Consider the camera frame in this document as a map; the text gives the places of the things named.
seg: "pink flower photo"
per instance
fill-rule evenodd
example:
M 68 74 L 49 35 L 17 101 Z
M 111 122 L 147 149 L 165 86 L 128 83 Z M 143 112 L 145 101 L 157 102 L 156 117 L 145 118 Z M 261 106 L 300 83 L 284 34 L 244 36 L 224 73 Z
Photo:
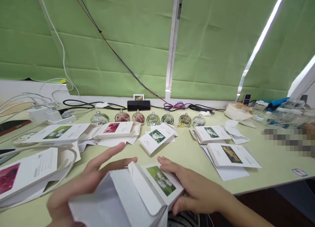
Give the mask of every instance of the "pink flower photo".
M 17 171 L 21 163 L 0 170 L 0 194 L 12 189 Z
M 119 123 L 109 124 L 103 133 L 114 133 L 116 129 L 118 128 L 118 126 L 119 126 Z

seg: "glass bottle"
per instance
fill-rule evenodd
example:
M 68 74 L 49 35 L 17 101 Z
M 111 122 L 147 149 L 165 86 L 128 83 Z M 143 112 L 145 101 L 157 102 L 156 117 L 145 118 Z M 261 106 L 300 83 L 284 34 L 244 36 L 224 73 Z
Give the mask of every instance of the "glass bottle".
M 161 123 L 164 123 L 164 122 L 168 124 L 174 123 L 174 117 L 170 114 L 170 112 L 162 116 Z
M 132 115 L 132 121 L 143 124 L 145 122 L 144 115 L 139 110 L 137 110 L 137 112 Z
M 204 117 L 202 116 L 202 113 L 199 112 L 198 116 L 195 116 L 193 118 L 193 126 L 204 126 L 206 124 L 206 120 L 204 119 Z
M 188 113 L 185 113 L 184 115 L 181 115 L 179 117 L 179 124 L 184 123 L 185 127 L 189 127 L 191 125 L 191 118 L 188 115 Z
M 99 125 L 106 124 L 109 122 L 108 115 L 101 113 L 100 111 L 96 111 L 96 114 L 94 114 L 91 117 L 91 123 L 97 123 Z
M 130 121 L 130 115 L 122 110 L 119 111 L 117 115 L 115 115 L 115 122 L 128 122 Z
M 155 114 L 155 112 L 152 112 L 147 117 L 147 124 L 149 126 L 151 125 L 159 125 L 160 124 L 160 118 L 158 115 Z

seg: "hand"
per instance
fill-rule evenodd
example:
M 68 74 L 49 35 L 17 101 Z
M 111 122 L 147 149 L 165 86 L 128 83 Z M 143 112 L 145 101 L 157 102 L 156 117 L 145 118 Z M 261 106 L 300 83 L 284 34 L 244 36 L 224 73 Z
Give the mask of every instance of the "hand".
M 206 177 L 194 172 L 191 169 L 182 167 L 165 157 L 158 157 L 161 163 L 160 169 L 175 173 L 182 186 L 189 194 L 189 197 L 179 197 L 173 205 L 173 214 L 177 215 L 182 211 L 194 213 L 221 212 L 227 205 L 236 198 L 220 185 Z
M 74 222 L 68 201 L 71 197 L 79 194 L 92 193 L 110 170 L 119 170 L 125 168 L 130 162 L 137 162 L 138 158 L 122 159 L 108 163 L 102 169 L 100 166 L 108 161 L 112 156 L 121 152 L 125 147 L 124 143 L 120 143 L 112 147 L 102 154 L 92 159 L 85 167 L 80 176 L 70 180 L 66 184 L 56 189 L 47 202 L 47 209 L 52 218 L 49 227 L 77 227 L 84 226 L 82 223 Z

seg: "phone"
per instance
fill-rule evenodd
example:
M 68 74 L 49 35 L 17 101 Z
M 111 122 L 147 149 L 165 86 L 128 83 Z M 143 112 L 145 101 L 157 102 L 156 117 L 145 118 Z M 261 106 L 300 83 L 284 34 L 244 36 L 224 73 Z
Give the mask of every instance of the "phone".
M 16 149 L 12 148 L 12 149 L 0 149 L 0 155 L 8 153 L 8 152 L 12 152 L 15 151 Z M 6 162 L 7 160 L 11 159 L 12 157 L 16 156 L 18 153 L 12 154 L 12 155 L 8 155 L 5 157 L 0 158 L 0 165 L 4 162 Z
M 250 96 L 251 96 L 251 94 L 245 94 L 244 100 L 243 100 L 243 104 L 244 104 L 245 106 L 248 106 L 248 105 L 249 105 Z
M 31 123 L 31 120 L 10 120 L 0 124 L 0 136 L 10 133 L 24 125 Z
M 127 101 L 128 111 L 149 111 L 151 110 L 151 104 L 149 100 L 145 101 Z

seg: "paper bag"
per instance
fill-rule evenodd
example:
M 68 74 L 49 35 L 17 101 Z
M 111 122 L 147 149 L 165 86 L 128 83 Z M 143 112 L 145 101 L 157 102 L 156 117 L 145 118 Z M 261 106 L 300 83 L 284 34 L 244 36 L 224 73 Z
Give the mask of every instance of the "paper bag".
M 228 104 L 227 108 L 224 112 L 224 114 L 238 122 L 240 122 L 243 125 L 256 128 L 256 126 L 250 121 L 250 119 L 253 117 L 252 114 L 252 108 L 248 106 L 244 106 L 241 103 L 238 104 Z

